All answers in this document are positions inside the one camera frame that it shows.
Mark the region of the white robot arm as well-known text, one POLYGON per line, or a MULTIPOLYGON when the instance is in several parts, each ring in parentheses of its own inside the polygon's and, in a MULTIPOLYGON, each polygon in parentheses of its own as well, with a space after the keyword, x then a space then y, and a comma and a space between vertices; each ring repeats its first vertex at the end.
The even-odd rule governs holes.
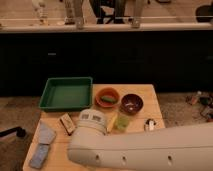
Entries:
POLYGON ((111 134, 106 115, 80 112, 67 148, 81 165, 134 171, 213 171, 213 124, 111 134))

